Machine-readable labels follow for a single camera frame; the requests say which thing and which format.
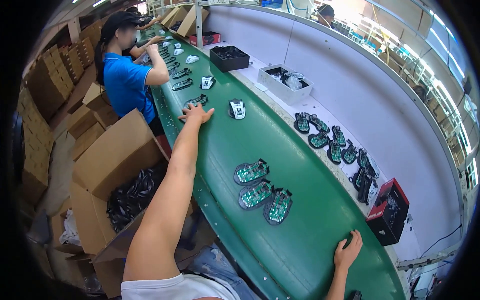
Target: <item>blue polo shirt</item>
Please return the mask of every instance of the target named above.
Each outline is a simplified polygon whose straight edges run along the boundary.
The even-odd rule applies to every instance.
[[[105,90],[113,109],[120,116],[138,108],[148,124],[155,118],[153,103],[147,98],[145,85],[152,68],[136,65],[131,57],[106,53],[103,71]]]

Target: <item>white plastic box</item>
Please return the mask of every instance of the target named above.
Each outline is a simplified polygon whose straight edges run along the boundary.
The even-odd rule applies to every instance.
[[[301,88],[298,91],[294,91],[285,84],[278,82],[270,74],[267,73],[268,71],[277,68],[282,68],[287,70],[288,72],[296,73],[295,70],[292,70],[291,68],[283,64],[268,66],[258,70],[258,83],[268,88],[275,96],[279,97],[288,106],[292,106],[310,95],[313,88],[313,82],[311,82],[307,78],[304,78],[302,79],[302,81],[305,82],[307,86]]]

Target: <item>red product box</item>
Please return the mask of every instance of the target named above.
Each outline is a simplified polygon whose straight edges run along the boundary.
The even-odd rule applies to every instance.
[[[220,43],[221,34],[213,31],[204,32],[204,46]],[[190,44],[197,46],[197,35],[190,36]]]
[[[407,219],[408,202],[395,178],[382,185],[367,224],[382,246],[397,244]]]

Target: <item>workbench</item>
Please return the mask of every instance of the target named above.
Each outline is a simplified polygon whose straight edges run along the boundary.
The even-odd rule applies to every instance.
[[[159,29],[153,29],[157,35]],[[396,270],[365,217],[309,146],[250,89],[230,73],[222,73],[198,49],[174,37],[177,40],[171,40],[170,53],[174,43],[181,43],[185,50],[176,56],[178,70],[190,68],[192,73],[152,87],[156,108],[171,147],[184,125],[177,116],[187,100],[205,94],[205,110],[215,108],[211,120],[200,129],[193,196],[252,283],[268,299],[325,297],[333,278],[335,248],[351,230],[358,229],[363,247],[349,270],[347,295],[360,290],[365,299],[405,299]],[[189,55],[200,60],[186,64]],[[208,75],[216,83],[202,90],[201,77]],[[193,79],[192,86],[172,91],[175,83],[187,78]],[[228,101],[233,98],[245,103],[245,119],[228,116]],[[235,169],[259,158],[270,166],[266,178],[293,194],[290,213],[279,226],[267,223],[263,208],[244,211],[238,203],[243,186],[233,180]]]

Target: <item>yellow cable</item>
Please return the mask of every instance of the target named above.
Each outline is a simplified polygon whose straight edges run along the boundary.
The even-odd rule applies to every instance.
[[[380,27],[380,23],[378,22],[378,18],[377,18],[377,12],[375,11],[375,6],[373,4],[372,4],[372,8],[373,8],[373,13],[375,14],[375,20],[377,20],[378,29],[380,29],[380,33],[384,37],[384,45],[387,48],[387,66],[388,66],[388,63],[390,62],[390,50],[388,49],[387,39],[385,37],[384,32],[382,31],[382,28]]]

